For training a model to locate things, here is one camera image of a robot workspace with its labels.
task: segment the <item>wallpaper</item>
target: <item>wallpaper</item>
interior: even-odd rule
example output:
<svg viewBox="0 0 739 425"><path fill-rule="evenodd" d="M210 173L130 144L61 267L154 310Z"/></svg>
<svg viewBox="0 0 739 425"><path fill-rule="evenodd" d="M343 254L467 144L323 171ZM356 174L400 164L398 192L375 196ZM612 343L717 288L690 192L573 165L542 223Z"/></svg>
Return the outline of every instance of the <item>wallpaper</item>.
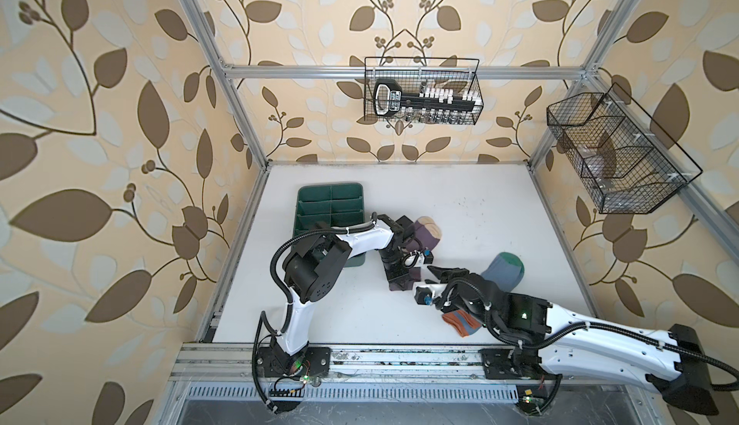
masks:
<svg viewBox="0 0 739 425"><path fill-rule="evenodd" d="M739 0L642 0L601 70L706 170L696 182L735 219L737 7ZM710 356L739 365L739 266L680 198L649 215L600 215L559 149L538 174L606 319L645 328L691 326ZM709 370L716 383L732 381ZM716 417L674 408L670 415L679 425L739 423L738 398L716 393Z"/></svg>
<svg viewBox="0 0 739 425"><path fill-rule="evenodd" d="M616 0L199 0L239 65L347 65L350 56L576 66Z"/></svg>
<svg viewBox="0 0 739 425"><path fill-rule="evenodd" d="M144 423L256 168L177 0L0 8L0 423Z"/></svg>
<svg viewBox="0 0 739 425"><path fill-rule="evenodd" d="M237 80L264 153L298 162L520 162L546 126L561 80L482 80L476 125L389 122L364 114L363 86L346 80Z"/></svg>

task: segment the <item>white table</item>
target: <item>white table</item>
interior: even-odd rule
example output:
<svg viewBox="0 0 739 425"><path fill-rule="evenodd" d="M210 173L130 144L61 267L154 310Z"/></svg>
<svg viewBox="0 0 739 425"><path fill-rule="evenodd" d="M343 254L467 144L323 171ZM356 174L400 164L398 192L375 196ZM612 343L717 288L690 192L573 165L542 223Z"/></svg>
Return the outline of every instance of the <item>white table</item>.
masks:
<svg viewBox="0 0 739 425"><path fill-rule="evenodd" d="M298 190L337 182L363 185L367 216L377 211L393 219L432 217L443 234L433 250L434 264L479 273L499 252L511 252L525 266L515 292L590 314L523 165L274 166L214 342L253 342L262 310L273 327L282 325L285 298L272 282L269 262L291 238ZM279 265L282 277L282 260ZM461 338L442 321L441 312L415 304L412 291L389 291L380 256L371 251L362 266L345 268L334 289L317 303L309 340L459 345L493 338L485 329Z"/></svg>

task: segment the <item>empty wire basket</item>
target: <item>empty wire basket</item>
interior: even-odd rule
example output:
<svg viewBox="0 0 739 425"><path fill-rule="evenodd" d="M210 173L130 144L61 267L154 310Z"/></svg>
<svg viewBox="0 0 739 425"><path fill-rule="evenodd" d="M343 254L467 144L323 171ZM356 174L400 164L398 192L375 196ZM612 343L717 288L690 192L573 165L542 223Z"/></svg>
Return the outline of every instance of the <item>empty wire basket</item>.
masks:
<svg viewBox="0 0 739 425"><path fill-rule="evenodd" d="M624 97L649 117L650 130L631 120ZM552 104L547 125L601 214L651 213L703 172L623 89ZM690 169L679 169L668 154L679 155Z"/></svg>
<svg viewBox="0 0 739 425"><path fill-rule="evenodd" d="M483 111L480 60L368 57L364 59L365 119L475 125Z"/></svg>

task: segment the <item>black metal mesh basket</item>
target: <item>black metal mesh basket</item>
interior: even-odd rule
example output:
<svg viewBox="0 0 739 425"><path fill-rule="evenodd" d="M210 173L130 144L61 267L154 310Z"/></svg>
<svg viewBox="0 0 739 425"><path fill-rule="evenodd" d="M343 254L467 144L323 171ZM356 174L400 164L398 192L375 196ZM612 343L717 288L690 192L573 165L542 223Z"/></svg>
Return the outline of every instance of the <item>black metal mesh basket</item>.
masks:
<svg viewBox="0 0 739 425"><path fill-rule="evenodd" d="M648 214L703 170L652 116L621 88L580 93L547 107L547 125L601 214ZM649 117L643 131L622 97ZM679 169L669 155L691 164Z"/></svg>
<svg viewBox="0 0 739 425"><path fill-rule="evenodd" d="M475 125L484 106L479 63L457 58L365 58L364 115L388 123Z"/></svg>

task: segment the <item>green organizer box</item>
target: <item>green organizer box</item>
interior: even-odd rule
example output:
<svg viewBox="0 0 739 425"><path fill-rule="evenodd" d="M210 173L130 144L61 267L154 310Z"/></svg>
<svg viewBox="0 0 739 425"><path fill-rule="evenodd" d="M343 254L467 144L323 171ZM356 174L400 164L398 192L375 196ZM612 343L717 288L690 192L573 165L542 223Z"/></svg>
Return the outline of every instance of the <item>green organizer box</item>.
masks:
<svg viewBox="0 0 739 425"><path fill-rule="evenodd" d="M293 237L309 231L317 222L331 226L364 223L364 197L358 182L303 186L298 191ZM362 266L364 254L353 256L345 267Z"/></svg>

